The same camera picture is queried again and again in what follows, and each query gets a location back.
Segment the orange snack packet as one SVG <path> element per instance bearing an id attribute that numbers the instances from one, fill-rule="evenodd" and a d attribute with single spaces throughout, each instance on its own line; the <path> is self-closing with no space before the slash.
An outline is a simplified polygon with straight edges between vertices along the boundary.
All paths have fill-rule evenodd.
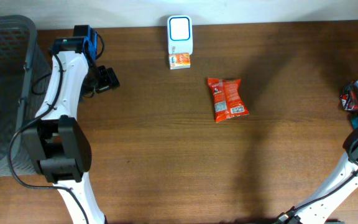
<path id="1" fill-rule="evenodd" d="M 168 56 L 170 70 L 190 68 L 191 60 L 189 53 L 171 54 Z"/>

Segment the red snack bag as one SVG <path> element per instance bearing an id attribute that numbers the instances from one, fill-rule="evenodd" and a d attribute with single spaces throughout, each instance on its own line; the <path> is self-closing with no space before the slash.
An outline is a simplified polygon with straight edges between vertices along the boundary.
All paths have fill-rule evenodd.
<path id="1" fill-rule="evenodd" d="M 241 79 L 223 80 L 207 78 L 214 101 L 215 122 L 221 122 L 237 116 L 249 114 L 239 95 Z"/>

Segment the hex wrench set packet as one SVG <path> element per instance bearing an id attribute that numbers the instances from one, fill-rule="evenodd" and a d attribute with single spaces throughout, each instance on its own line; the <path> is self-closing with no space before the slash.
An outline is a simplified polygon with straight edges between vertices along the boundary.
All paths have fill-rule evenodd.
<path id="1" fill-rule="evenodd" d="M 358 98 L 354 90 L 354 82 L 350 82 L 345 85 L 340 95 L 342 107 L 345 111 L 358 113 Z"/>

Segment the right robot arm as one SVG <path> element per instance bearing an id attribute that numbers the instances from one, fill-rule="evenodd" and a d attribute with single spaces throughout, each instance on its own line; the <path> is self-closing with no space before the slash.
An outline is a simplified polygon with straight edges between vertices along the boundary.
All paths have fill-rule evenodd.
<path id="1" fill-rule="evenodd" d="M 330 176 L 305 201 L 281 213 L 277 223 L 323 224 L 358 188 L 358 127 L 343 143 L 345 153 Z"/>

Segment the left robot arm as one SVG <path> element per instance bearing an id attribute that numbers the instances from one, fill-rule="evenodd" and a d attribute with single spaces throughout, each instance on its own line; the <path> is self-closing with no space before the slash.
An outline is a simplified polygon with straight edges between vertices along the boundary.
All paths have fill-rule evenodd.
<path id="1" fill-rule="evenodd" d="M 83 95 L 93 96 L 120 86 L 112 68 L 98 66 L 102 37 L 89 25 L 77 25 L 72 37 L 56 39 L 50 53 L 52 72 L 35 118 L 18 135 L 47 190 L 62 196 L 73 223 L 106 223 L 90 183 L 91 146 L 77 122 Z"/>

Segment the grey plastic mesh basket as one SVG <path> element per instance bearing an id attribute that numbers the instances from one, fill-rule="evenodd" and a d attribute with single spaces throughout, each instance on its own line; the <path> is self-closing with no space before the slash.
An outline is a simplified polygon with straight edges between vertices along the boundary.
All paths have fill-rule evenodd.
<path id="1" fill-rule="evenodd" d="M 35 117 L 47 89 L 50 65 L 37 43 L 37 29 L 28 17 L 0 16 L 0 177 L 11 173 L 7 151 L 18 175 L 32 175 L 32 167 L 20 138 L 9 145 L 14 133 Z"/>

